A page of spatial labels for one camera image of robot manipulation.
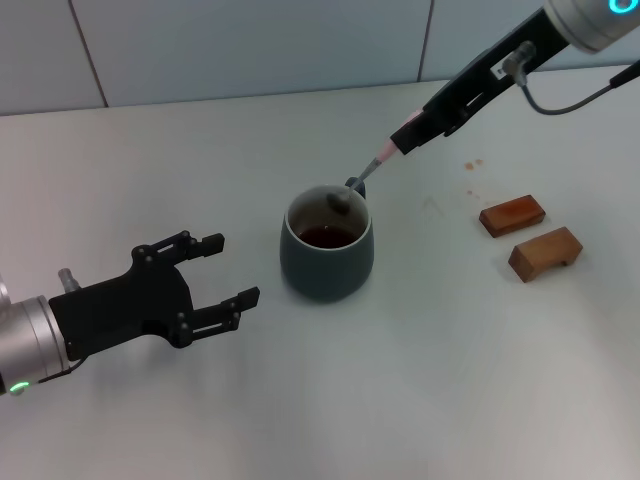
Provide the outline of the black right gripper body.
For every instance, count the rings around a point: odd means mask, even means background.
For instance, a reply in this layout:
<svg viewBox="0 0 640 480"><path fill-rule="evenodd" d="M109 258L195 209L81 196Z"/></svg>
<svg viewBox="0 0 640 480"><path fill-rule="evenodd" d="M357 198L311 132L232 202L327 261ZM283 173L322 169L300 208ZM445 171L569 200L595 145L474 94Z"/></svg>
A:
<svg viewBox="0 0 640 480"><path fill-rule="evenodd" d="M568 41L540 8L469 63L424 105L423 110L438 112L445 120L443 98L448 94L471 96L485 93L487 105L513 86L516 80L522 80L567 46Z"/></svg>

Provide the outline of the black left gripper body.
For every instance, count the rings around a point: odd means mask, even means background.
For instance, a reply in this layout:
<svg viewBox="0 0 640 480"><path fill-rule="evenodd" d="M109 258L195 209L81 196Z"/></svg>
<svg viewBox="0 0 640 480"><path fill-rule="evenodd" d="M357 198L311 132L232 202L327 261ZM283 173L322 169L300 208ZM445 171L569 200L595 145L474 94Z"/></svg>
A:
<svg viewBox="0 0 640 480"><path fill-rule="evenodd" d="M145 335L175 348L193 342L193 311L186 281L176 265L189 258L176 245L162 251L140 246L121 276L49 300L68 359L76 361Z"/></svg>

